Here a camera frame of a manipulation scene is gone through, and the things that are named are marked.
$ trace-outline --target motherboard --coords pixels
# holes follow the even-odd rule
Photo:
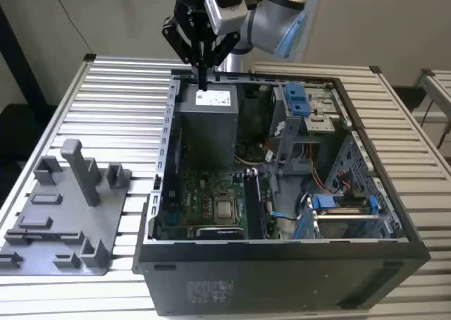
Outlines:
[[[193,239],[199,228],[227,227],[243,229],[246,238],[245,204],[241,173],[183,171],[180,206],[166,212],[163,233],[169,239]]]

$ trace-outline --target blue plastic latch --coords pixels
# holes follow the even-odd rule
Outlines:
[[[314,209],[334,209],[337,207],[333,195],[315,195],[311,203]]]
[[[285,98],[293,116],[310,116],[310,103],[305,95],[305,89],[299,84],[287,84],[285,86]]]
[[[378,213],[378,210],[379,210],[378,201],[377,201],[376,197],[374,197],[373,195],[369,196],[369,206],[371,207],[372,214]]]

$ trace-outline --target white label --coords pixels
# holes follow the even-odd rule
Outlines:
[[[196,105],[232,106],[229,91],[197,91]]]
[[[265,156],[266,162],[270,163],[271,160],[273,160],[273,155],[274,155],[274,153],[269,149],[268,153],[266,153],[266,156]]]

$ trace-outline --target slotted aluminum surface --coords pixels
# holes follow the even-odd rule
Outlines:
[[[424,88],[438,108],[451,119],[451,71],[423,70],[417,85]]]
[[[130,269],[140,212],[152,184],[170,69],[181,67],[186,66],[177,61],[97,57],[80,68],[0,210],[0,238],[13,225],[34,184],[28,176],[33,157],[59,156],[58,148],[65,138],[76,137],[82,140],[83,154],[95,156],[100,166],[122,161],[133,171],[111,270],[101,277],[2,276],[0,315],[22,314],[21,319],[158,318],[143,277],[133,275]],[[368,314],[268,314],[222,319],[450,319],[450,170],[385,79],[368,68],[342,66],[257,63],[256,70],[342,80],[432,260]]]

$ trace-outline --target sticker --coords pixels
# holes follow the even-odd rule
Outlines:
[[[281,121],[279,124],[277,124],[276,132],[274,133],[274,135],[277,137],[279,134],[282,133],[284,128],[285,128],[285,121]]]
[[[265,156],[266,162],[270,163],[271,160],[273,160],[273,155],[274,155],[274,153],[269,149],[268,153],[266,153],[266,156]]]
[[[197,91],[196,105],[232,106],[229,91]]]
[[[229,304],[234,281],[188,281],[187,297],[192,304]]]

